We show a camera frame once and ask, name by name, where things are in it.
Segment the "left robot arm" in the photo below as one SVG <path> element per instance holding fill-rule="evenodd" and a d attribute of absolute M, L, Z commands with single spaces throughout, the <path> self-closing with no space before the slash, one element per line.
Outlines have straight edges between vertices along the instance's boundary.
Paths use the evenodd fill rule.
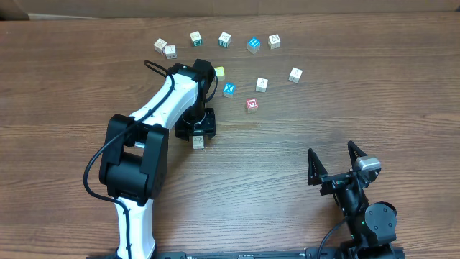
<path fill-rule="evenodd" d="M 165 182 L 170 132 L 185 141 L 216 134 L 214 110 L 206 106 L 218 85 L 211 62 L 197 59 L 192 66 L 170 68 L 144 64 L 165 77 L 163 86 L 139 110 L 110 118 L 105 142 L 94 155 L 101 161 L 104 200 L 118 214 L 119 247 L 113 258 L 155 257 L 153 204 Z"/>

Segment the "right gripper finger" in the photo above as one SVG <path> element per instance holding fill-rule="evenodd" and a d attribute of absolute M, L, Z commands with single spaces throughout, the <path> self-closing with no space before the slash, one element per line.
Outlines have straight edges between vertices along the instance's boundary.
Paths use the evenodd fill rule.
<path fill-rule="evenodd" d="M 355 162 L 357 161 L 357 159 L 360 157 L 367 156 L 367 154 L 364 151 L 362 151 L 352 140 L 348 141 L 347 146 L 351 161 L 351 167 L 355 169 Z"/>
<path fill-rule="evenodd" d="M 312 148 L 308 149 L 308 185 L 315 186 L 323 183 L 328 176 L 327 170 Z"/>

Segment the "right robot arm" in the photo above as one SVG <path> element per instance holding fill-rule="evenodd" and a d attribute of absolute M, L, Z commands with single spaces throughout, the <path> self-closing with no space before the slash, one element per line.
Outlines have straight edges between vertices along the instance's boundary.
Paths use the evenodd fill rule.
<path fill-rule="evenodd" d="M 362 151 L 348 141 L 351 161 L 345 173 L 330 176 L 313 149 L 308 150 L 308 185 L 321 187 L 321 195 L 331 194 L 344 218 L 321 240 L 319 247 L 307 248 L 307 258 L 404 258 L 402 248 L 394 248 L 397 239 L 397 210 L 386 202 L 370 204 L 364 190 L 374 182 L 382 164 L 375 156 Z M 351 239 L 339 247 L 326 249 L 329 237 L 342 225 L 347 225 Z"/>

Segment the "wooden letter A block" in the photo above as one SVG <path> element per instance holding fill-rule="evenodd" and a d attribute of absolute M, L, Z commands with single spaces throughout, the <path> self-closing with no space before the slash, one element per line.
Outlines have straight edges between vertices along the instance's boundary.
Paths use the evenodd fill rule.
<path fill-rule="evenodd" d="M 268 80 L 266 78 L 258 78 L 255 91 L 266 92 L 267 91 Z"/>

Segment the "blue X block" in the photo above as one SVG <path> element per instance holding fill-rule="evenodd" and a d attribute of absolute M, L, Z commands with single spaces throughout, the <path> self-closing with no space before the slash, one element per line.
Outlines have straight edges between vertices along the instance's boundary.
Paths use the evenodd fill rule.
<path fill-rule="evenodd" d="M 226 98 L 233 98 L 236 90 L 236 86 L 232 83 L 225 83 L 223 89 L 223 96 Z"/>

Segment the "plain wooden block front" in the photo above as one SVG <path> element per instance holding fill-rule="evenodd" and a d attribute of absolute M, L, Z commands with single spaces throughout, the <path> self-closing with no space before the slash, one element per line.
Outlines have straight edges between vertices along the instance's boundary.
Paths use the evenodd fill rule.
<path fill-rule="evenodd" d="M 204 149 L 204 136 L 193 136 L 192 145 L 194 150 Z"/>

